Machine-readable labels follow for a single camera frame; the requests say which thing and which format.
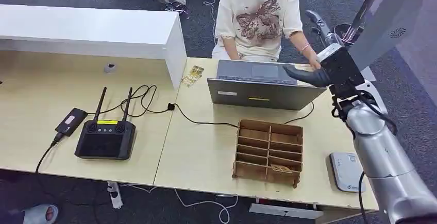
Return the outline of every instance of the laptop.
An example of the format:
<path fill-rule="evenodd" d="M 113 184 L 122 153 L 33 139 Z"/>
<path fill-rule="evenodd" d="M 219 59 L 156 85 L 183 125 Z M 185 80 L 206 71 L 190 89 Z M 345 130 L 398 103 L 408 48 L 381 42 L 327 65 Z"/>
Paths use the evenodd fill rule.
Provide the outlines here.
<path fill-rule="evenodd" d="M 214 104 L 301 110 L 326 88 L 298 85 L 283 63 L 220 60 L 217 78 L 207 79 Z"/>

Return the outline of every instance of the robotic arm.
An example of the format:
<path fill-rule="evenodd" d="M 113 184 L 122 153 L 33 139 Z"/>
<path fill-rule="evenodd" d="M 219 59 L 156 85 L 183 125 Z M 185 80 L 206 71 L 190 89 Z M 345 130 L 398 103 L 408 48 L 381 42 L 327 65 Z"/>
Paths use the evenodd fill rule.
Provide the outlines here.
<path fill-rule="evenodd" d="M 346 48 L 333 43 L 319 55 L 315 72 L 285 65 L 287 74 L 317 87 L 329 87 L 334 109 L 354 138 L 360 158 L 387 223 L 437 223 L 437 199 L 387 126 L 387 109 L 373 84 L 364 80 Z"/>

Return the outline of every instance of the laptop touchpad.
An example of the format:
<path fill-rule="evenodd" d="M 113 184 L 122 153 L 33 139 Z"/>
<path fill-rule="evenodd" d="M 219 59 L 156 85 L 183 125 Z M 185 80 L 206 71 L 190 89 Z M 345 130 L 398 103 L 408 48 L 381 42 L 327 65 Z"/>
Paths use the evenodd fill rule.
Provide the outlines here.
<path fill-rule="evenodd" d="M 262 78 L 278 78 L 279 69 L 277 65 L 253 64 L 252 76 Z"/>

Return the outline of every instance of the wooden organizer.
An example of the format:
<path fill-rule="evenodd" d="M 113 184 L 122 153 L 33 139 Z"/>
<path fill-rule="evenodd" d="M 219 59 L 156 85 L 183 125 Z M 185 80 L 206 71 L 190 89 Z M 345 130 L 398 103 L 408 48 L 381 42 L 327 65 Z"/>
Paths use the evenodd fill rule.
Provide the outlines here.
<path fill-rule="evenodd" d="M 299 126 L 241 120 L 232 176 L 296 188 L 302 172 L 303 133 Z"/>

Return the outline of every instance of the person's arm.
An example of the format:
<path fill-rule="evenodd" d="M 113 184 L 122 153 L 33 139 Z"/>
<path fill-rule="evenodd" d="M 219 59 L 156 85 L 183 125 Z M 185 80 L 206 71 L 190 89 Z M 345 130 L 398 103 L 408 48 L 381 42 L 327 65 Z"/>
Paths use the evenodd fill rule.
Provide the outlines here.
<path fill-rule="evenodd" d="M 215 36 L 223 41 L 223 46 L 229 58 L 239 60 L 235 44 L 235 28 L 233 25 L 233 11 L 231 0 L 220 0 L 217 12 L 217 25 L 215 27 Z"/>
<path fill-rule="evenodd" d="M 291 33 L 290 41 L 296 49 L 310 61 L 313 68 L 320 68 L 320 64 L 317 61 L 317 54 L 311 47 L 310 43 L 308 43 L 308 40 L 302 31 Z"/>
<path fill-rule="evenodd" d="M 229 55 L 229 58 L 231 60 L 239 60 L 240 55 L 238 55 L 235 39 L 232 37 L 222 36 L 222 40 L 223 45 L 225 46 L 226 53 Z"/>
<path fill-rule="evenodd" d="M 305 34 L 302 32 L 302 21 L 300 20 L 299 0 L 287 0 L 284 12 L 285 36 L 290 39 L 296 49 L 302 53 L 314 68 L 320 68 L 317 62 L 317 54 L 308 43 Z"/>

